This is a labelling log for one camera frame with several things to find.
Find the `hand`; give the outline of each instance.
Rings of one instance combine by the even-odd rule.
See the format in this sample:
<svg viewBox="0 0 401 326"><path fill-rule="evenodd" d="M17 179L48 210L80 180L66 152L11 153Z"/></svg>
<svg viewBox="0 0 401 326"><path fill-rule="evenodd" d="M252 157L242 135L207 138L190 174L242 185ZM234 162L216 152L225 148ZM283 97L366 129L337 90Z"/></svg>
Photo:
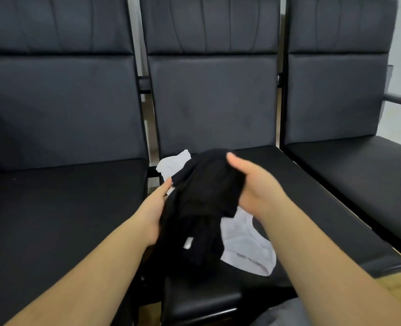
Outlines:
<svg viewBox="0 0 401 326"><path fill-rule="evenodd" d="M287 195L281 185L267 170L231 152L226 154L226 159L232 167L246 174L239 206L260 222L286 201Z"/></svg>
<svg viewBox="0 0 401 326"><path fill-rule="evenodd" d="M172 179L168 178L143 201L133 215L133 217L136 217L142 223L149 245L154 245L157 241L160 232L160 217L167 198L165 195L171 186Z"/></svg>

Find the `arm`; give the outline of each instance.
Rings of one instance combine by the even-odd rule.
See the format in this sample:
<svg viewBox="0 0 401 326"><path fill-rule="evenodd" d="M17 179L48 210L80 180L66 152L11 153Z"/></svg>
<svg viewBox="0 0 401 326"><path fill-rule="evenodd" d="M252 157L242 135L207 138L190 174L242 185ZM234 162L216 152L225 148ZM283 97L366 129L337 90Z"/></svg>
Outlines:
<svg viewBox="0 0 401 326"><path fill-rule="evenodd" d="M8 326L109 325L147 246L158 237L167 180L139 209Z"/></svg>
<svg viewBox="0 0 401 326"><path fill-rule="evenodd" d="M246 174L240 206L263 224L314 325L401 325L401 303L336 246L269 172L231 153L227 159Z"/></svg>

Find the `fingers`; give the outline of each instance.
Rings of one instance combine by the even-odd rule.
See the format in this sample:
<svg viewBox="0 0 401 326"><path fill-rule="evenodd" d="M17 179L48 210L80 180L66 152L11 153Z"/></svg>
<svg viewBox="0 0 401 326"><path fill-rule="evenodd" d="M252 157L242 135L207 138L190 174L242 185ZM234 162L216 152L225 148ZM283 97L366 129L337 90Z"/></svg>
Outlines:
<svg viewBox="0 0 401 326"><path fill-rule="evenodd" d="M172 186L172 179L169 177L163 184L161 184L157 189L154 191L157 192L160 197L164 197L166 195L166 192L171 188Z"/></svg>
<svg viewBox="0 0 401 326"><path fill-rule="evenodd" d="M241 159L231 152L226 153L226 159L232 167L238 169L239 171L241 171L246 175L248 175L257 167L256 164L251 163L248 160Z"/></svg>

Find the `chair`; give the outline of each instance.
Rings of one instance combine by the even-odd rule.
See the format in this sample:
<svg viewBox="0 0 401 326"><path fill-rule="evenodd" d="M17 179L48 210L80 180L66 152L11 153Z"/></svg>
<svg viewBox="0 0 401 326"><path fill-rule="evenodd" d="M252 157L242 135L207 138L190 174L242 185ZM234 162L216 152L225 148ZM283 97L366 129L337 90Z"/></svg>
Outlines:
<svg viewBox="0 0 401 326"><path fill-rule="evenodd" d="M384 95L397 0L287 2L282 148L401 252L401 145L376 136L383 99L401 103Z"/></svg>
<svg viewBox="0 0 401 326"><path fill-rule="evenodd" d="M140 0L140 7L160 157L233 149L271 172L372 276L401 271L399 254L275 147L280 0ZM270 277L223 262L207 279L179 270L166 277L161 321L239 313L248 324L295 295L280 263Z"/></svg>
<svg viewBox="0 0 401 326"><path fill-rule="evenodd" d="M0 325L136 211L148 164L127 0L0 0Z"/></svg>

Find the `chair seat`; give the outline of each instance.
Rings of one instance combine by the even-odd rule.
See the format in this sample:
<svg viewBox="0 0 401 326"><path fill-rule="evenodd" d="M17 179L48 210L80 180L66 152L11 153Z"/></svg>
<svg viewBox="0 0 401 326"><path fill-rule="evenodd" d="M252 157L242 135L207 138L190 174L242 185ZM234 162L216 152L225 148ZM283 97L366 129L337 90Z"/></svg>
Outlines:
<svg viewBox="0 0 401 326"><path fill-rule="evenodd" d="M147 169L135 159L0 174L0 325L136 211Z"/></svg>
<svg viewBox="0 0 401 326"><path fill-rule="evenodd" d="M296 143L287 150L401 251L400 144L374 136Z"/></svg>
<svg viewBox="0 0 401 326"><path fill-rule="evenodd" d="M400 255L278 148L263 146L236 153L272 173L288 196L373 277L401 271ZM270 277L247 273L222 261L216 273L205 280L180 270L165 280L162 322L186 325L236 309L245 311L242 317L255 318L264 308L295 296L289 286L280 263Z"/></svg>

